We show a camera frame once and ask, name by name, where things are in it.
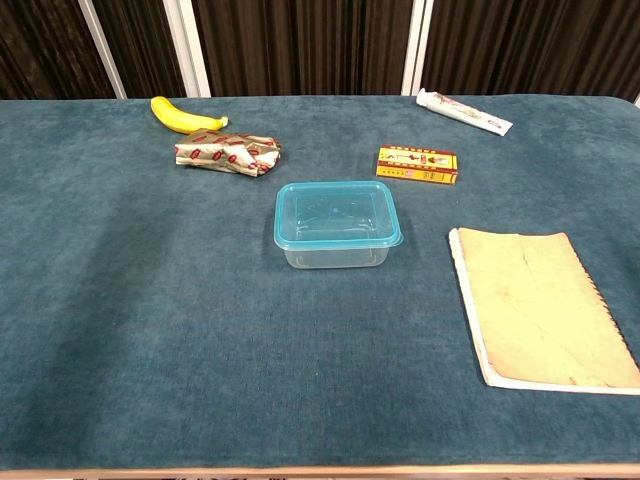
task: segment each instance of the blue container lid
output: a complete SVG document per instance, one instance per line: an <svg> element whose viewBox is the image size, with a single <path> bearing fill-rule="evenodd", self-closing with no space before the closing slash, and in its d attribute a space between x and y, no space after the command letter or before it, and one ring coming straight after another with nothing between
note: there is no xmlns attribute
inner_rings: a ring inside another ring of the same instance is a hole
<svg viewBox="0 0 640 480"><path fill-rule="evenodd" d="M376 181L285 185L273 236L284 250L388 248L403 239L391 192Z"/></svg>

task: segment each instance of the food storage container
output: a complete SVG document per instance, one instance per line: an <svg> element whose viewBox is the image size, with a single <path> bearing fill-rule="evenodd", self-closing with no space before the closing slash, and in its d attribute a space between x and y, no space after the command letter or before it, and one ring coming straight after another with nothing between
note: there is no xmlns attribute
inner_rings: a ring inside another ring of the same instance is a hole
<svg viewBox="0 0 640 480"><path fill-rule="evenodd" d="M290 183L276 198L274 240L295 268L374 267L402 233L383 183Z"/></svg>

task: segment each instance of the dark curtain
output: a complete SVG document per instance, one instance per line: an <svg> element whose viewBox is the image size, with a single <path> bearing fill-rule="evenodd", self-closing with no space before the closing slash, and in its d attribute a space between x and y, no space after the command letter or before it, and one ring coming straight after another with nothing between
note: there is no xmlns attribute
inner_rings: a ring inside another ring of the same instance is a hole
<svg viewBox="0 0 640 480"><path fill-rule="evenodd" d="M113 98L77 0L0 1L0 98Z"/></svg>
<svg viewBox="0 0 640 480"><path fill-rule="evenodd" d="M186 95L162 0L93 0L127 97Z"/></svg>
<svg viewBox="0 0 640 480"><path fill-rule="evenodd" d="M634 101L640 1L436 0L422 86Z"/></svg>
<svg viewBox="0 0 640 480"><path fill-rule="evenodd" d="M399 94L412 0L194 0L212 95Z"/></svg>

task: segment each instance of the yellow box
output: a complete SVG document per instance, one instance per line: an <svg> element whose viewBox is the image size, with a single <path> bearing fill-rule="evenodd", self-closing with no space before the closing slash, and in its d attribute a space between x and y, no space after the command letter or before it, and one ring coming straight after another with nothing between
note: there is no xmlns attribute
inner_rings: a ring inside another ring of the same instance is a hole
<svg viewBox="0 0 640 480"><path fill-rule="evenodd" d="M458 157L443 150L382 145L376 175L452 185L458 177Z"/></svg>

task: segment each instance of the blue table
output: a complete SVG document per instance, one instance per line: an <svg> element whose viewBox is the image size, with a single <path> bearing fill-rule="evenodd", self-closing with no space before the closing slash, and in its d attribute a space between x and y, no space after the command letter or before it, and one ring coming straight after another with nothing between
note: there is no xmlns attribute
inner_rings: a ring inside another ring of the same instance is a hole
<svg viewBox="0 0 640 480"><path fill-rule="evenodd" d="M483 383L446 238L567 232L640 358L640 111L459 99L514 127L408 97L176 101L277 137L257 179L176 167L147 100L0 103L0 477L640 475L637 397ZM292 269L277 191L373 179L384 143L455 151L457 184L383 179L405 242L380 267Z"/></svg>

